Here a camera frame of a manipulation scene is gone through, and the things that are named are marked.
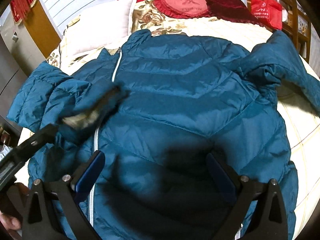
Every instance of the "dark red velvet pillow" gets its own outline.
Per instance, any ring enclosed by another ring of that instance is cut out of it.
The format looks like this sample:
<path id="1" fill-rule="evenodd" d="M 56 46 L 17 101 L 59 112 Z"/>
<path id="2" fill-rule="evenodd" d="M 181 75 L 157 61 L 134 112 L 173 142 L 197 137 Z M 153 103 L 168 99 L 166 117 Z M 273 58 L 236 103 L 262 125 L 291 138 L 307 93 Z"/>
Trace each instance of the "dark red velvet pillow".
<path id="1" fill-rule="evenodd" d="M 263 27 L 241 0 L 206 0 L 210 16 L 235 22 L 252 23 Z"/>
<path id="2" fill-rule="evenodd" d="M 210 17 L 205 0 L 154 0 L 164 15 L 176 19 Z"/>

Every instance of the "white zipper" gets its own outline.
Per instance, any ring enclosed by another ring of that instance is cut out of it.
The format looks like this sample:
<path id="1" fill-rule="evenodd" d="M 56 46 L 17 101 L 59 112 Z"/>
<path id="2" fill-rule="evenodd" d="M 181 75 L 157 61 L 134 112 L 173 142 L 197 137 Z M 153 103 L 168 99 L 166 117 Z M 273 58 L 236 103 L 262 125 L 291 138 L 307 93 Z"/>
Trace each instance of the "white zipper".
<path id="1" fill-rule="evenodd" d="M 116 68 L 115 68 L 115 70 L 114 70 L 114 72 L 113 72 L 113 75 L 112 75 L 112 82 L 115 81 L 116 72 L 117 72 L 117 70 L 118 70 L 118 68 L 119 68 L 120 60 L 121 60 L 121 58 L 122 58 L 122 50 L 121 50 L 121 47 L 119 48 L 119 53 L 120 53 L 119 59 L 118 59 Z M 98 148 L 99 148 L 99 145 L 98 145 L 99 127 L 100 127 L 100 126 L 98 126 L 98 127 L 96 128 L 96 131 L 94 132 L 93 152 L 97 151 Z M 91 224 L 92 227 L 93 227 L 93 222 L 94 222 L 94 221 L 93 221 L 93 219 L 94 219 L 94 217 L 93 217 L 93 211 L 94 211 L 94 209 L 93 209 L 93 208 L 94 208 L 94 189 L 95 189 L 95 187 L 96 187 L 96 184 L 93 184 L 93 187 L 92 187 L 92 189 L 91 189 L 91 191 L 90 191 L 90 194 L 89 194 L 89 222 L 90 222 L 90 224 Z"/>

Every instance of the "white pillow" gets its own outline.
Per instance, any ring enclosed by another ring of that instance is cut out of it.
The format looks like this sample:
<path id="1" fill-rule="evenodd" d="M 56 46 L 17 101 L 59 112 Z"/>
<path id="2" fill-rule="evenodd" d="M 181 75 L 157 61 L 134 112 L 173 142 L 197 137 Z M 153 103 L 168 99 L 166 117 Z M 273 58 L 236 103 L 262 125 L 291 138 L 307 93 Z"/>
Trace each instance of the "white pillow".
<path id="1" fill-rule="evenodd" d="M 66 31 L 68 57 L 103 47 L 131 35 L 132 14 L 137 0 L 116 0 L 83 10 L 80 21 Z"/>

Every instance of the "metal screw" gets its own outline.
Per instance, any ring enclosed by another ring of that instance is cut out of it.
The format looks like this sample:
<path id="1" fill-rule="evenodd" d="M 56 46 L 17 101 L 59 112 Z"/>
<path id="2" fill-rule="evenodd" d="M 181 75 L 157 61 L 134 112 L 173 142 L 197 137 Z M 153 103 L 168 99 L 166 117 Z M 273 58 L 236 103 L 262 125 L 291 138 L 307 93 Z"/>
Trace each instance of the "metal screw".
<path id="1" fill-rule="evenodd" d="M 242 175 L 242 176 L 240 177 L 240 180 L 241 180 L 242 182 L 248 182 L 248 181 L 249 181 L 249 177 L 246 176 L 246 175 Z"/>
<path id="2" fill-rule="evenodd" d="M 278 185 L 278 181 L 276 179 L 271 179 L 270 182 L 273 186 Z"/>
<path id="3" fill-rule="evenodd" d="M 40 179 L 35 179 L 35 181 L 33 182 L 33 184 L 34 184 L 34 185 L 39 185 L 39 184 L 40 184 L 40 182 L 41 182 L 41 180 L 40 180 Z"/>
<path id="4" fill-rule="evenodd" d="M 71 176 L 70 176 L 69 174 L 64 175 L 64 176 L 62 177 L 62 180 L 63 180 L 63 181 L 69 181 L 70 179 L 71 179 Z"/>

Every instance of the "bed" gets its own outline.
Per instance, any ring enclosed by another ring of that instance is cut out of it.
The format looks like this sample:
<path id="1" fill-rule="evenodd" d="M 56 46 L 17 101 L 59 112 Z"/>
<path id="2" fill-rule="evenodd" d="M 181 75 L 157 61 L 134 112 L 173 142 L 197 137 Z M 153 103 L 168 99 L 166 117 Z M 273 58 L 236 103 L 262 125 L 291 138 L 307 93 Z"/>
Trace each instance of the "bed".
<path id="1" fill-rule="evenodd" d="M 75 28 L 81 20 L 74 18 L 66 28 L 66 33 Z M 188 36 L 213 36 L 224 38 L 233 43 L 240 44 L 247 50 L 259 43 L 264 43 L 271 36 L 271 32 L 258 25 L 232 23 L 218 20 L 216 17 L 199 19 L 173 19 L 165 16 L 154 6 L 153 0 L 136 3 L 132 16 L 132 32 L 149 29 L 153 36 L 156 35 L 188 35 Z M 110 54 L 116 53 L 126 39 L 105 46 Z M 90 50 L 83 55 L 73 58 L 68 55 L 68 47 L 72 40 L 66 36 L 60 45 L 47 59 L 48 63 L 60 68 L 71 75 L 81 68 L 86 62 L 97 58 L 103 47 Z M 307 72 L 318 78 L 315 72 L 302 58 Z M 298 170 L 299 192 L 296 213 L 294 237 L 301 232 L 308 222 L 320 198 L 320 170 L 317 164 L 320 156 L 317 153 L 320 141 L 320 118 L 315 114 L 310 103 L 301 91 L 292 84 L 285 83 L 278 89 L 278 112 L 285 120 L 287 136 L 292 150 L 291 160 Z M 26 128 L 23 129 L 19 143 L 32 135 Z M 28 184 L 27 164 L 17 174 L 18 181 Z"/>

